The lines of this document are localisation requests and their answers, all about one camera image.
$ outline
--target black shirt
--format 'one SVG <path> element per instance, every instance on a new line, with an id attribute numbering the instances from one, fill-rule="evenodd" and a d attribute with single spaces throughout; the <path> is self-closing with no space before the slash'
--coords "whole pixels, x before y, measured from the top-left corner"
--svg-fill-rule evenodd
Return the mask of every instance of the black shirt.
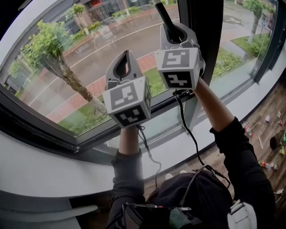
<path id="1" fill-rule="evenodd" d="M 253 206 L 257 228 L 271 227 L 275 212 L 273 190 L 258 165 L 253 146 L 245 136 L 240 122 L 235 118 L 224 130 L 216 132 L 211 129 L 210 132 L 214 134 L 220 152 L 226 157 L 224 164 L 234 187 L 235 200 L 240 199 Z M 118 152 L 112 162 L 115 177 L 109 228 L 117 228 L 120 225 L 123 204 L 145 204 L 141 157 L 140 152 L 130 156 Z M 186 173 L 168 179 L 162 183 L 150 201 L 155 205 L 177 207 L 193 175 Z M 213 225 L 212 228 L 228 228 L 227 213 L 232 205 L 229 192 L 208 172 L 200 175 L 200 182 L 203 183 L 203 188 L 191 187 L 184 207 L 191 207 L 197 213 L 196 216 Z M 199 194 L 205 195 L 206 200 L 200 201 Z"/>

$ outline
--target marker cube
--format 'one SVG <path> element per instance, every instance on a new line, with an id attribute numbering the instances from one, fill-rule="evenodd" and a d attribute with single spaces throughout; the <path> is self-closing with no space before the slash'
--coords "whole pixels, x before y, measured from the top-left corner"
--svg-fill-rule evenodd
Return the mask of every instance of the marker cube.
<path id="1" fill-rule="evenodd" d="M 118 85 L 102 95 L 108 114 L 121 128 L 150 119 L 151 91 L 147 77 Z"/>
<path id="2" fill-rule="evenodd" d="M 157 69 L 168 89 L 195 89 L 200 74 L 198 48 L 155 52 Z"/>

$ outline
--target white shoe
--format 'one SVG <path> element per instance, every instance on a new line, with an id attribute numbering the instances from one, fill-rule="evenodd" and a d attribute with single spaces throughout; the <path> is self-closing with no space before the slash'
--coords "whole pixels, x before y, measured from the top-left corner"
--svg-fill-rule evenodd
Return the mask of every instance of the white shoe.
<path id="1" fill-rule="evenodd" d="M 170 179 L 170 178 L 172 178 L 172 177 L 173 177 L 172 174 L 166 174 L 165 180 L 168 180 L 168 179 Z"/>

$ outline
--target person's right arm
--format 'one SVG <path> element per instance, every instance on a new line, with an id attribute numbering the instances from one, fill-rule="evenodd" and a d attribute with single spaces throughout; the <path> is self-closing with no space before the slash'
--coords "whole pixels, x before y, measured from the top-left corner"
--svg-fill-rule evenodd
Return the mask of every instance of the person's right arm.
<path id="1" fill-rule="evenodd" d="M 235 199 L 253 206 L 258 228 L 271 226 L 275 212 L 273 190 L 258 165 L 244 128 L 201 78 L 194 93 L 210 120 L 210 131 L 220 152 L 226 156 L 224 164 L 234 187 Z"/>

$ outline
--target asphalt road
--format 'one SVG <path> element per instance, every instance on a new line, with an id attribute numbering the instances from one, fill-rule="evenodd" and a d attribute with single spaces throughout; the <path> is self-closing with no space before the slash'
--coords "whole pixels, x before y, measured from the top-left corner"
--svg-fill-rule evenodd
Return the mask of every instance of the asphalt road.
<path id="1" fill-rule="evenodd" d="M 241 28 L 251 30 L 252 13 L 231 7 L 225 6 L 223 30 Z M 169 14 L 173 20 L 179 17 L 177 9 L 169 10 Z M 160 25 L 156 25 L 158 23 L 161 23 L 161 19 L 157 13 L 133 19 L 124 23 L 124 26 L 115 27 L 106 35 L 85 43 L 67 55 L 66 62 L 82 83 L 89 85 L 105 75 L 112 60 L 122 51 L 132 50 L 135 57 L 139 58 L 158 50 L 160 48 Z M 26 96 L 23 102 L 44 116 L 75 94 L 63 80 L 50 72 L 41 77 L 36 85 L 31 85 L 28 90 L 29 96 Z"/>

